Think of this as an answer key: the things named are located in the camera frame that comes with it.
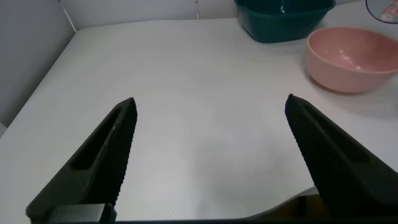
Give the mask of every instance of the bowl rim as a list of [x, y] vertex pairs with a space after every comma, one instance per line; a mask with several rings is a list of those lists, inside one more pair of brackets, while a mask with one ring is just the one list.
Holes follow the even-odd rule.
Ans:
[[373, 71], [373, 72], [372, 72], [372, 71], [360, 71], [360, 70], [355, 70], [355, 69], [352, 69], [352, 68], [345, 68], [345, 67], [342, 67], [342, 66], [340, 66], [340, 65], [337, 65], [337, 64], [335, 64], [335, 63], [332, 63], [332, 62], [330, 62], [330, 61], [324, 59], [323, 57], [319, 56], [319, 55], [312, 49], [312, 47], [311, 47], [311, 45], [310, 45], [310, 39], [311, 39], [311, 37], [312, 37], [313, 34], [316, 34], [317, 32], [320, 32], [320, 31], [322, 31], [322, 30], [327, 30], [327, 29], [356, 29], [356, 30], [361, 30], [361, 31], [365, 31], [365, 32], [371, 32], [371, 33], [373, 33], [373, 34], [377, 34], [377, 35], [383, 36], [384, 38], [393, 40], [394, 42], [397, 42], [397, 44], [398, 44], [398, 40], [395, 40], [395, 39], [393, 39], [393, 38], [391, 38], [391, 37], [388, 37], [388, 36], [386, 36], [386, 35], [384, 35], [384, 34], [380, 34], [380, 33], [378, 33], [378, 32], [374, 32], [374, 31], [371, 31], [371, 30], [368, 30], [368, 29], [357, 28], [357, 27], [324, 27], [324, 28], [321, 28], [321, 29], [318, 29], [318, 30], [313, 31], [313, 32], [308, 36], [308, 38], [307, 38], [307, 48], [308, 48], [314, 55], [316, 55], [319, 59], [321, 59], [322, 61], [324, 61], [324, 62], [326, 62], [326, 63], [328, 63], [328, 64], [330, 64], [330, 65], [332, 65], [332, 66], [336, 66], [336, 67], [338, 67], [338, 68], [342, 68], [342, 69], [349, 70], [349, 71], [352, 71], [352, 72], [367, 73], [367, 74], [375, 74], [375, 75], [384, 75], [384, 74], [388, 74], [388, 73], [392, 73], [392, 72], [398, 72], [398, 68], [393, 69], [393, 70], [388, 70], [388, 71]]

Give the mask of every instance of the pink bowl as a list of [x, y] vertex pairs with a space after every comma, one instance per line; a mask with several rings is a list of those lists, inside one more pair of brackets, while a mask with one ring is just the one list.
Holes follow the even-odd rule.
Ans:
[[324, 28], [308, 37], [306, 64], [327, 88], [364, 92], [398, 73], [398, 41], [364, 29]]

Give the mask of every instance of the bowl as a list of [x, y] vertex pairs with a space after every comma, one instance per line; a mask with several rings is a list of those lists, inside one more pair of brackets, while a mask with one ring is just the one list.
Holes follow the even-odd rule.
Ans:
[[238, 19], [256, 41], [275, 43], [308, 36], [335, 0], [235, 0]]
[[308, 37], [306, 64], [319, 84], [361, 93], [398, 73], [398, 41], [365, 29], [324, 28]]

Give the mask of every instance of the teal bowl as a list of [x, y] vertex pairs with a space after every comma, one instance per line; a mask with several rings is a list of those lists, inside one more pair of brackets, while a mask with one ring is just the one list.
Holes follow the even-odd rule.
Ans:
[[238, 19], [261, 43], [302, 39], [316, 28], [335, 0], [235, 0]]

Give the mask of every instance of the white tabletop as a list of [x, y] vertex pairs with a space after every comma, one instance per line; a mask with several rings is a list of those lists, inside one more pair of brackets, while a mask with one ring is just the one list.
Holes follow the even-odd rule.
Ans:
[[[356, 26], [386, 27], [363, 6], [323, 24], [355, 26], [339, 19], [358, 10]], [[289, 93], [398, 170], [398, 80], [336, 95], [308, 79], [304, 51], [305, 40], [259, 44], [236, 19], [79, 31], [0, 139], [2, 223], [28, 223], [29, 202], [131, 96], [139, 115], [118, 220], [246, 217], [313, 186], [285, 118]]]

